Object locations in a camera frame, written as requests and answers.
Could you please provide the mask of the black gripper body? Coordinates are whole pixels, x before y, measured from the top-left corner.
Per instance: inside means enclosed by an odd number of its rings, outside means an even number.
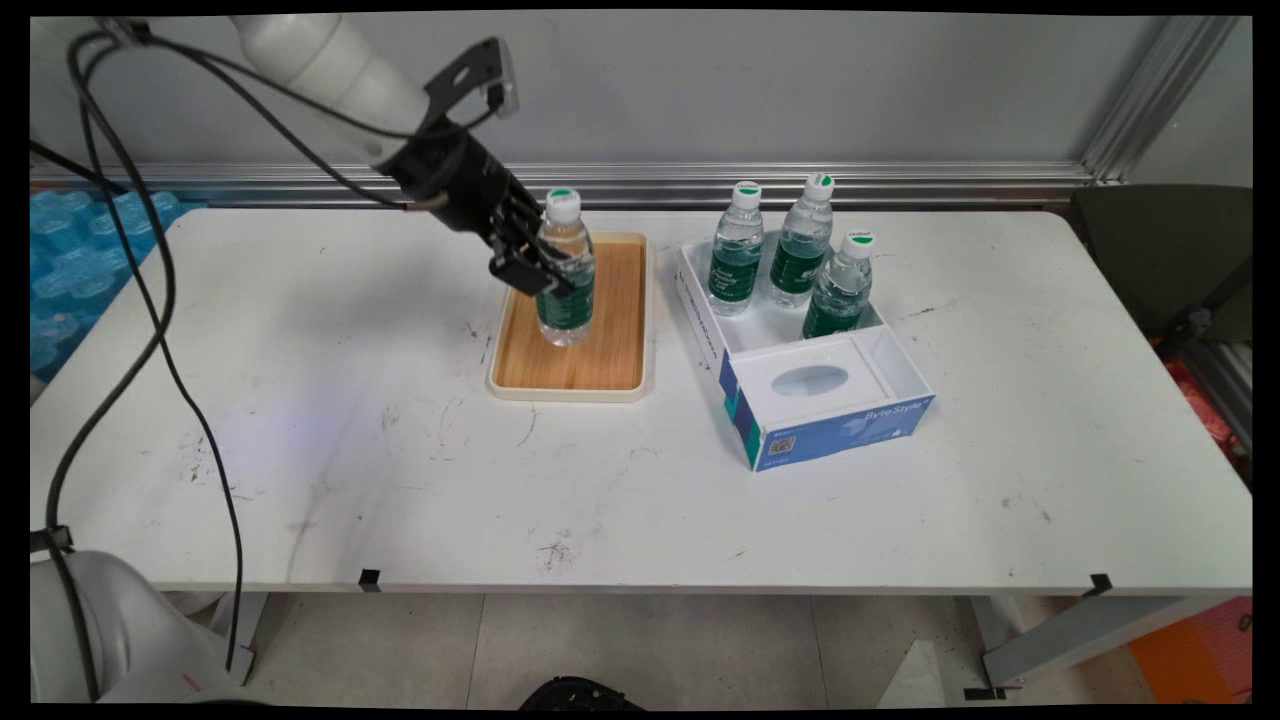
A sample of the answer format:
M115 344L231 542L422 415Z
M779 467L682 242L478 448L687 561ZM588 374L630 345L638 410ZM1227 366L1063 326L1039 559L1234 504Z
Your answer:
M468 132L413 138L384 161L384 174L444 225L486 243L507 240L499 217L506 188L525 188Z

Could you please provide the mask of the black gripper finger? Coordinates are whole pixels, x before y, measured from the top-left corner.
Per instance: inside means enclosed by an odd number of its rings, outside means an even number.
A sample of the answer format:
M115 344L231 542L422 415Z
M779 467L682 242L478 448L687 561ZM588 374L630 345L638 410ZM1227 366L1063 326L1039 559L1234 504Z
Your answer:
M534 243L543 224L543 210L526 188L506 188L499 201L502 233L509 243Z
M517 246L513 241L492 238L493 256L489 273L512 290L527 296L550 293L568 297L577 286L559 269L544 260L536 242Z

